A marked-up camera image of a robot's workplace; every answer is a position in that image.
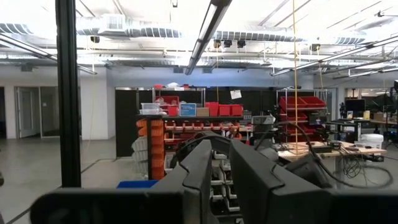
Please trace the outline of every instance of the blue bin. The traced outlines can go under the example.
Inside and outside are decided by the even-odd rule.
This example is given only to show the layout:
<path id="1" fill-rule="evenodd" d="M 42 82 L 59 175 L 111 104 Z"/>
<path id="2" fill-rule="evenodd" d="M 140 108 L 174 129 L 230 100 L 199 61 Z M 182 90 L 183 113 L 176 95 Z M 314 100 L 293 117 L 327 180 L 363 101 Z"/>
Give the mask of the blue bin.
<path id="1" fill-rule="evenodd" d="M 155 185 L 158 180 L 127 180 L 127 181 L 120 181 L 119 185 L 116 187 L 117 189 L 138 189 L 138 188 L 151 188 Z"/>

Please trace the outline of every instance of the yellow rope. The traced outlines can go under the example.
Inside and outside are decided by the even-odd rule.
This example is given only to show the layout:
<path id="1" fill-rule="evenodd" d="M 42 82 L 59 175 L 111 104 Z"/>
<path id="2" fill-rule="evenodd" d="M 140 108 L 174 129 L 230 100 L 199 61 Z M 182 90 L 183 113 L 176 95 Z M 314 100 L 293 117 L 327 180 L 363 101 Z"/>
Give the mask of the yellow rope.
<path id="1" fill-rule="evenodd" d="M 298 124 L 298 113 L 297 113 L 297 49 L 296 49 L 296 16 L 295 16 L 295 0 L 293 2 L 293 35 L 294 35 L 294 97 L 295 97 L 295 112 L 296 112 L 296 124 Z M 298 137 L 297 137 L 297 128 L 296 128 L 296 154 L 299 153 L 299 145 L 298 145 Z"/>

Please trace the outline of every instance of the air duct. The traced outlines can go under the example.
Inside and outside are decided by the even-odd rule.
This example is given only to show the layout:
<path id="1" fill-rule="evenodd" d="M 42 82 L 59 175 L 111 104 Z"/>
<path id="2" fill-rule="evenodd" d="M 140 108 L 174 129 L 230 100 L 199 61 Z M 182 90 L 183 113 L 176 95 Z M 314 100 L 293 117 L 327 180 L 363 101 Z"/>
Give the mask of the air duct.
<path id="1" fill-rule="evenodd" d="M 34 35 L 34 28 L 28 24 L 1 23 L 0 33 Z M 76 32 L 78 35 L 97 35 L 103 37 L 163 37 L 180 38 L 192 36 L 183 29 L 172 24 L 159 24 L 154 22 L 135 21 L 119 14 L 104 14 L 101 17 L 77 17 Z M 297 42 L 309 41 L 320 44 L 352 45 L 365 42 L 365 33 L 349 32 L 348 35 L 336 36 L 322 40 L 322 38 L 297 37 Z M 293 42 L 293 30 L 291 28 L 244 26 L 244 27 L 219 27 L 212 39 L 216 40 L 250 40 Z"/>

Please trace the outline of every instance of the white paper sign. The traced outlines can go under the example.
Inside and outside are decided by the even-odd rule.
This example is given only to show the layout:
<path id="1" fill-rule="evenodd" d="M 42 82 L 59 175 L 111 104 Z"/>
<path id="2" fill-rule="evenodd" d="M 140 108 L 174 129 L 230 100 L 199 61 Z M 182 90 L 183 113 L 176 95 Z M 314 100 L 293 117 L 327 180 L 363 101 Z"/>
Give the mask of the white paper sign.
<path id="1" fill-rule="evenodd" d="M 233 90 L 231 91 L 231 99 L 238 99 L 238 98 L 242 98 L 242 94 L 241 94 L 241 90 Z"/>

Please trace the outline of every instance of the computer monitor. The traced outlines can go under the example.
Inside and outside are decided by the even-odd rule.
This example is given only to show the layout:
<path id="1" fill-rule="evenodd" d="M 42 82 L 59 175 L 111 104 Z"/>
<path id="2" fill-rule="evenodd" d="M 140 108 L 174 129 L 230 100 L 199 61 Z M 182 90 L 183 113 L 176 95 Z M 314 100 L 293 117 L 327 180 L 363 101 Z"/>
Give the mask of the computer monitor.
<path id="1" fill-rule="evenodd" d="M 365 111 L 365 99 L 346 100 L 346 111 Z"/>

